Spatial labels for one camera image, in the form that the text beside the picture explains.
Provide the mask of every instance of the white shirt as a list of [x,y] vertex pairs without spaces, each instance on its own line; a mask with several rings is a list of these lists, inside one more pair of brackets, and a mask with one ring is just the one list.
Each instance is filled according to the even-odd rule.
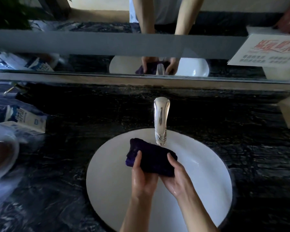
[[[182,0],[154,0],[155,24],[175,23]],[[138,23],[133,1],[129,0],[130,23]]]

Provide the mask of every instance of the sink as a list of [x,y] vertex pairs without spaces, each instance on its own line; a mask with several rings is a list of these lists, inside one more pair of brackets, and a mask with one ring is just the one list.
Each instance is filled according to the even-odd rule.
[[[109,72],[111,74],[135,74],[141,65],[141,57],[115,56],[109,65]],[[207,77],[208,75],[209,66],[203,58],[181,58],[175,74],[175,76],[193,77]]]
[[[115,231],[120,230],[131,196],[131,168],[125,165],[131,138],[155,144],[155,129],[134,130],[108,140],[93,155],[87,170],[90,203]],[[219,226],[232,202],[231,178],[223,161],[201,142],[170,130],[164,147],[177,154],[205,209]],[[177,201],[160,179],[153,197],[149,231],[187,231]]]

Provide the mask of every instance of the dark purple cloth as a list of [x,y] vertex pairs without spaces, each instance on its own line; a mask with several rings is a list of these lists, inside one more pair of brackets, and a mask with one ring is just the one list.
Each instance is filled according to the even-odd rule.
[[[165,70],[170,65],[170,62],[168,61],[165,61],[165,62],[158,61],[158,62],[147,63],[147,72],[145,73],[145,75],[155,75],[157,72],[157,66],[159,63],[163,64]],[[144,75],[143,66],[140,66],[140,68],[135,71],[135,74]]]
[[133,167],[138,151],[142,152],[141,168],[144,172],[174,177],[174,167],[169,163],[167,153],[177,160],[175,152],[139,138],[132,138],[126,159],[127,166]]

